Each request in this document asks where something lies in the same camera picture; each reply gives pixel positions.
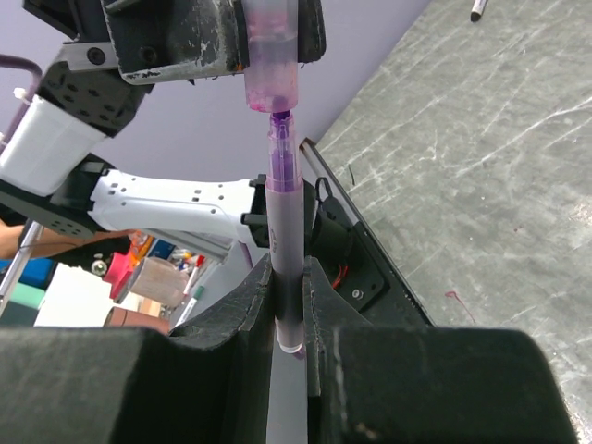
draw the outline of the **person's arm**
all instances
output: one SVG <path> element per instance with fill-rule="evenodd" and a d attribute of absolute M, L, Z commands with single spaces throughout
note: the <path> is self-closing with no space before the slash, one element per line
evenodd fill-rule
<path fill-rule="evenodd" d="M 15 257 L 15 254 L 17 254 L 17 251 L 19 250 L 19 236 L 23 229 L 24 226 L 22 225 L 9 227 L 4 222 L 0 221 L 0 259 L 11 260 Z M 92 239 L 83 240 L 63 236 L 46 228 L 43 231 L 41 238 L 35 242 L 37 246 L 33 249 L 31 257 L 54 256 L 56 254 L 67 252 L 68 250 L 82 247 L 89 243 L 126 236 L 132 231 L 133 230 L 96 233 Z"/>

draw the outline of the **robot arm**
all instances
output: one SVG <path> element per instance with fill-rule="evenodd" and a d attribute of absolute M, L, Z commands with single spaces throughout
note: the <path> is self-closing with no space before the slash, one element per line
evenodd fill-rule
<path fill-rule="evenodd" d="M 243 225 L 265 208 L 249 180 L 137 178 L 89 155 L 133 120 L 154 83 L 248 66 L 240 1 L 157 3 L 25 0 L 25 9 L 76 41 L 63 45 L 0 156 L 0 200 L 69 236 L 143 228 L 218 259 L 226 250 L 220 238 L 265 246 L 254 241 L 257 228 Z M 299 39 L 299 61 L 325 52 L 319 0 L 301 0 Z"/>
<path fill-rule="evenodd" d="M 0 155 L 0 179 L 50 202 L 61 192 L 65 207 L 71 207 L 88 183 L 93 187 L 90 194 L 85 192 L 86 213 L 98 228 L 144 229 L 218 261 L 226 257 L 228 238 L 255 243 L 251 229 L 243 225 L 243 215 L 251 213 L 256 192 L 249 180 L 148 179 L 85 164 L 91 149 L 103 139 L 98 129 L 35 96 Z M 85 235 L 73 223 L 53 219 L 40 222 L 63 234 Z"/>

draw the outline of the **purple marker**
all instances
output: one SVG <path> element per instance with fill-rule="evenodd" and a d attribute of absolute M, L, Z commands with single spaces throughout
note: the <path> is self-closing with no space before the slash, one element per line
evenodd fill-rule
<path fill-rule="evenodd" d="M 290 111 L 269 119 L 269 174 L 265 184 L 271 265 L 274 269 L 276 332 L 284 352 L 298 352 L 304 341 L 304 191 L 294 119 Z"/>

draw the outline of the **metal rod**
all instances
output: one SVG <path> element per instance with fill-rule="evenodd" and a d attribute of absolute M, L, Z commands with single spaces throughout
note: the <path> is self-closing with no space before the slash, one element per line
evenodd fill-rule
<path fill-rule="evenodd" d="M 22 243 L 18 247 L 17 254 L 8 266 L 8 270 L 0 282 L 0 316 L 10 301 L 10 296 L 19 283 L 25 266 L 31 259 L 32 249 L 36 241 L 43 233 L 43 225 L 37 222 L 26 224 L 22 235 Z"/>

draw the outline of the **blue object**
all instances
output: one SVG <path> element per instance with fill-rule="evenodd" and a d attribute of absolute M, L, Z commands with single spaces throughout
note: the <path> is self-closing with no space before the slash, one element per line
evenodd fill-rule
<path fill-rule="evenodd" d="M 0 261 L 0 269 L 9 265 L 10 261 Z M 18 282 L 36 289 L 45 290 L 52 280 L 55 269 L 56 263 L 51 259 L 31 259 L 25 266 L 25 270 Z"/>
<path fill-rule="evenodd" d="M 173 245 L 172 243 L 165 242 L 164 240 L 158 239 L 154 243 L 150 252 L 148 252 L 148 256 L 159 257 L 161 259 L 167 260 L 174 250 L 175 245 Z"/>

